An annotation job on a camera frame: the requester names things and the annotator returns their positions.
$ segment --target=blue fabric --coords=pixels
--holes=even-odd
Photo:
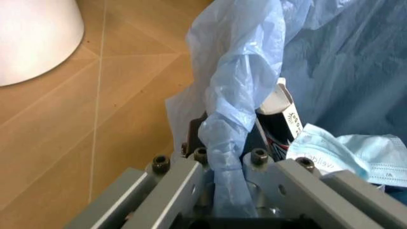
[[[393,135],[334,137],[307,124],[287,152],[287,158],[303,156],[323,175],[347,169],[370,183],[407,187],[407,148]]]
[[[305,23],[282,67],[303,123],[407,143],[406,12],[405,0],[359,0],[322,27]]]
[[[406,142],[406,11],[405,0],[216,0],[198,16],[187,35],[195,81],[166,106],[176,152],[208,112],[199,138],[219,216],[255,216],[237,159],[280,73],[303,123]]]

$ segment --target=black bolt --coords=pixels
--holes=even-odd
[[[260,148],[253,149],[250,153],[250,160],[252,161],[253,164],[257,166],[267,163],[268,160],[267,151]]]
[[[307,157],[297,157],[295,161],[311,173],[315,169],[314,162]]]
[[[199,147],[193,152],[193,158],[195,161],[200,162],[202,165],[208,164],[208,156],[206,155],[206,148]]]
[[[170,170],[170,159],[167,156],[159,155],[153,159],[153,172],[164,174]]]

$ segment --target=crumpled plastic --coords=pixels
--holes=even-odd
[[[280,73],[303,123],[407,140],[405,12],[403,0],[216,0],[198,16],[187,35],[195,81],[166,106],[173,160],[189,121],[208,113],[198,135],[216,215],[256,216],[238,158]]]

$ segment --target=floor seam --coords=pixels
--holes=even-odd
[[[134,97],[136,97],[137,95],[139,95],[141,93],[141,91],[143,91],[144,88],[146,88],[148,85],[151,84],[151,82],[160,74],[162,73],[168,66],[170,66],[175,60],[177,60],[177,58],[179,58],[181,55],[178,54],[178,56],[170,63],[168,63],[168,65],[164,68],[161,69],[161,71],[157,72],[157,74],[151,78],[151,80],[142,88],[140,89],[137,93],[135,93],[134,95],[130,96],[129,99],[120,107],[117,108],[117,110],[115,112],[113,112],[111,115],[109,115],[108,117],[106,117],[103,121],[101,121],[101,123],[97,124],[97,126],[95,128],[99,128],[100,126],[102,126],[104,123],[106,123],[113,115],[115,115],[120,109],[122,109],[127,102],[129,102],[130,100],[132,100]]]
[[[88,202],[92,200],[93,192],[93,177],[94,177],[94,166],[95,166],[95,151],[96,151],[96,130],[99,117],[99,97],[100,97],[100,87],[102,78],[102,63],[103,63],[103,47],[104,47],[104,37],[105,37],[105,27],[106,27],[106,12],[107,12],[107,0],[103,1],[103,26],[102,26],[102,39],[101,39],[101,51],[100,51],[100,62],[99,62],[99,75],[98,75],[98,85],[96,90],[96,105],[95,105],[95,120],[93,123],[93,140],[92,140],[92,155],[91,155],[91,170],[89,179],[89,196]]]
[[[79,71],[77,71],[74,75],[72,75],[71,77],[69,77],[68,79],[66,79],[65,81],[61,82],[59,85],[57,85],[56,87],[52,88],[51,90],[49,90],[47,93],[45,93],[43,96],[41,96],[39,99],[37,99],[36,101],[34,101],[33,103],[31,103],[30,105],[28,105],[27,107],[25,107],[24,109],[22,109],[21,111],[19,111],[18,113],[16,113],[13,117],[11,117],[10,119],[8,119],[7,121],[5,121],[4,123],[0,124],[0,129],[2,129],[4,126],[6,126],[9,122],[13,121],[14,119],[16,119],[17,117],[19,117],[21,114],[25,113],[27,110],[29,110],[30,108],[32,108],[33,106],[35,106],[36,104],[38,104],[39,102],[41,102],[42,100],[44,100],[48,95],[52,94],[54,91],[60,89],[62,86],[64,86],[65,84],[67,84],[69,81],[71,81],[73,78],[75,78],[77,75],[81,74],[82,72],[86,71],[87,69],[90,68],[90,66],[92,66],[95,62],[97,62],[98,59],[93,60],[92,62],[90,62],[89,64],[85,65],[82,69],[80,69]]]
[[[90,133],[92,132],[92,129],[87,132],[86,134],[84,134],[83,138],[79,139],[75,144],[73,144],[72,147],[70,147],[68,150],[66,150],[66,152],[64,154],[62,154],[58,159],[55,160],[54,163],[52,163],[46,170],[44,170],[43,173],[41,173],[37,178],[35,178],[31,183],[29,183],[27,185],[27,187],[21,191],[20,193],[18,193],[12,200],[10,200],[9,202],[7,202],[3,208],[0,209],[0,211],[3,211],[4,209],[6,209],[10,204],[12,204],[19,196],[21,196],[22,194],[24,194],[24,192],[26,192],[35,182],[37,182],[41,177],[43,177],[48,171],[50,171],[52,168],[55,167],[55,165],[60,162],[65,156],[67,156],[71,150],[73,150],[75,147],[77,147]]]
[[[133,23],[131,23],[130,21],[128,21],[128,20],[127,20],[126,18],[124,18],[122,15],[118,15],[117,13],[113,13],[113,12],[110,12],[110,14],[112,14],[114,17],[117,17],[118,19],[122,20],[123,22],[129,24],[131,27],[137,29],[138,31],[142,32],[145,36],[147,36],[147,37],[153,39],[154,41],[160,43],[161,45],[163,45],[163,46],[169,48],[170,50],[173,51],[173,53],[178,53],[178,52],[179,52],[178,50],[175,50],[174,48],[169,47],[168,45],[163,44],[161,41],[157,40],[155,37],[153,37],[153,36],[151,35],[151,33],[147,33],[147,32],[145,32],[145,31],[141,30],[140,28],[138,28],[137,26],[133,25]]]

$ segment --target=machine part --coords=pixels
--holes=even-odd
[[[180,158],[122,228],[169,228],[179,214],[193,209],[203,189],[203,175],[200,163]]]
[[[183,142],[181,145],[181,156],[182,157],[186,157],[187,148],[188,148],[188,143]]]
[[[251,180],[256,180],[256,177],[261,176],[262,173],[267,171],[267,168],[270,167],[274,161],[273,159],[266,154],[265,156],[268,157],[267,159],[263,159],[265,161],[264,164],[262,165],[255,165],[252,163],[252,154],[246,154],[243,157],[243,173],[244,177],[247,181],[247,187],[249,188],[250,195],[252,197],[253,203],[257,208],[257,211],[262,211],[259,212],[259,216],[264,216],[264,213],[267,212],[269,213],[269,217],[276,217],[274,215],[273,211],[264,211],[264,209],[261,208],[274,208],[269,201],[269,199],[265,196],[263,191],[260,189],[259,186],[257,186],[255,183],[251,182]],[[272,177],[268,177],[267,179],[268,182],[272,182],[273,179]]]
[[[256,148],[250,152],[250,160],[257,166],[267,163],[268,158],[268,153],[264,149]]]
[[[312,173],[315,169],[314,162],[308,157],[297,157],[295,161],[299,163],[302,167],[304,167],[306,170],[308,170],[310,173]]]
[[[258,119],[256,119],[252,131],[250,131],[250,133],[247,135],[246,142],[244,143],[243,153],[240,156],[240,159],[242,159],[246,153],[251,152],[256,148],[264,149],[268,154],[271,155],[267,138]]]
[[[195,153],[198,153],[197,150],[188,157],[188,160],[196,160]],[[198,198],[195,206],[197,208],[194,209],[194,212],[198,215],[208,215],[212,211],[213,201],[214,201],[214,192],[215,192],[215,184],[214,184],[214,171],[211,170],[208,163],[201,163],[203,166],[203,183],[204,188],[202,190],[201,196]]]
[[[198,138],[198,129],[201,126],[201,123],[205,121],[208,117],[206,112],[197,119],[193,119],[189,122],[189,130],[188,130],[188,143],[186,148],[186,154],[184,157],[189,157],[189,155],[193,154],[196,148],[205,147],[205,145],[199,140]]]
[[[320,229],[311,219],[278,218],[183,218],[179,217],[172,229]]]
[[[128,168],[85,210],[77,215],[66,229],[119,228],[145,199],[156,182],[145,172]]]
[[[193,152],[193,158],[202,165],[208,164],[208,156],[205,147],[199,147]]]
[[[165,155],[156,156],[153,159],[152,168],[156,174],[165,174],[170,170],[170,159]]]
[[[384,228],[407,228],[407,208],[348,170],[321,177],[322,182]]]
[[[330,229],[382,228],[292,159],[246,180],[256,184],[285,217],[306,215]]]

